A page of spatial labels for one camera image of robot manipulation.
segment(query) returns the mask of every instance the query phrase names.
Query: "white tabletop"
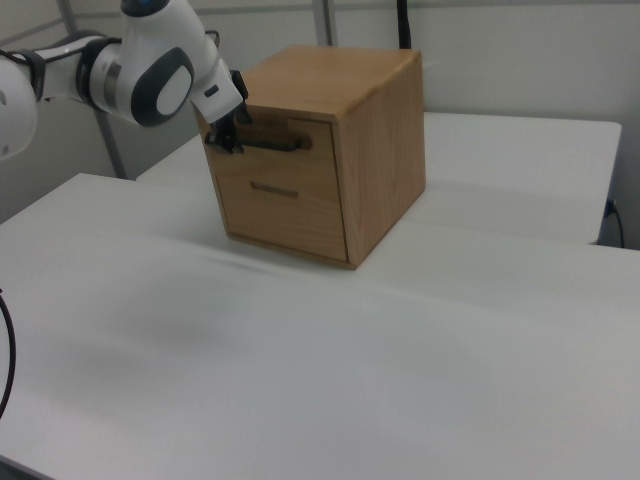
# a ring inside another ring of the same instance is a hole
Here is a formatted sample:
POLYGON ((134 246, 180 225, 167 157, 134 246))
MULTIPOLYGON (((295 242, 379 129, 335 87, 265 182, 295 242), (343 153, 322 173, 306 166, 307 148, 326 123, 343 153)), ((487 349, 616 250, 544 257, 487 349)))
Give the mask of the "white tabletop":
POLYGON ((401 220, 356 272, 215 199, 78 176, 0 226, 0 455, 61 479, 640 468, 640 255, 401 220))
MULTIPOLYGON (((427 113, 427 190, 407 218, 594 243, 619 138, 608 122, 427 113)), ((138 181, 213 193, 199 137, 138 181)))

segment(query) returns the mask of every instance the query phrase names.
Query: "black cable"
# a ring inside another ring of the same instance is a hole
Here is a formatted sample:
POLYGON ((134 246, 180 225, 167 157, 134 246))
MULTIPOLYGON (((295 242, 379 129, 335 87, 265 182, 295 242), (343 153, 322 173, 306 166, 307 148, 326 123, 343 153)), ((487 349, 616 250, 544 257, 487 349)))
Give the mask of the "black cable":
POLYGON ((615 214, 616 220, 618 220, 618 230, 620 231, 620 248, 624 248, 624 230, 622 229, 622 219, 620 218, 620 212, 615 203, 611 207, 611 213, 615 214))
POLYGON ((4 50, 0 50, 0 57, 5 57, 14 63, 17 63, 18 65, 29 65, 29 62, 27 62, 26 60, 23 60, 22 58, 14 57, 9 52, 5 52, 4 50))
POLYGON ((206 35, 214 35, 213 42, 216 44, 216 48, 220 46, 220 33, 217 30, 205 30, 206 35))
POLYGON ((398 39, 402 49, 411 48, 411 27, 407 0, 398 0, 398 39))
POLYGON ((9 308, 4 303, 2 298, 2 290, 0 289, 0 310, 4 316, 4 323, 7 325, 7 333, 9 334, 9 375, 7 376, 7 383, 4 387, 4 394, 2 395, 2 401, 0 402, 0 418, 4 414, 9 403, 9 395, 11 395, 11 387, 13 387, 13 378, 16 373, 16 334, 13 330, 13 322, 11 321, 11 315, 9 314, 9 308))

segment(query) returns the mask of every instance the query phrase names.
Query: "drawer handle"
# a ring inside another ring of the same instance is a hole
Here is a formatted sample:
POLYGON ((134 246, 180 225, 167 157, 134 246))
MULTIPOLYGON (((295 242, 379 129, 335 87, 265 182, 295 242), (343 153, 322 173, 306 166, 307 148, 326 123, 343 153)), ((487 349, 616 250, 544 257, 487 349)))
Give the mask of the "drawer handle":
POLYGON ((240 145, 244 147, 266 148, 278 152, 294 152, 302 146, 302 142, 299 139, 293 139, 287 142, 275 142, 272 140, 240 137, 238 141, 240 145))
POLYGON ((286 190, 284 188, 272 187, 271 185, 266 185, 264 183, 258 183, 254 181, 249 182, 249 184, 254 190, 275 193, 277 195, 284 195, 285 197, 291 198, 298 198, 300 196, 300 194, 295 190, 286 190))

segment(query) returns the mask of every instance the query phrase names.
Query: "top drawer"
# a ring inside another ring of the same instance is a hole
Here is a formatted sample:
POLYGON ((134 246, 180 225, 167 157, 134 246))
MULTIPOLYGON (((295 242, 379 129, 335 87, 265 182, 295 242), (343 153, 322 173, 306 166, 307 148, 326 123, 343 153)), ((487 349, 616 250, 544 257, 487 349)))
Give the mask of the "top drawer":
POLYGON ((229 233, 346 261, 331 125, 252 116, 244 154, 209 155, 229 233))

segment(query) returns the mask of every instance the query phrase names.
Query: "wooden drawer cabinet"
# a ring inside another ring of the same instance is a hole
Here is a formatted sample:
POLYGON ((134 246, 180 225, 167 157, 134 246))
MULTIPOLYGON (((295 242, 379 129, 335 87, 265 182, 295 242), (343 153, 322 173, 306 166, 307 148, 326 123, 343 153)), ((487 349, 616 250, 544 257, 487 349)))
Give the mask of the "wooden drawer cabinet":
POLYGON ((421 72, 412 51, 290 47, 244 73, 245 153, 204 145, 228 235, 357 268, 425 187, 421 72))

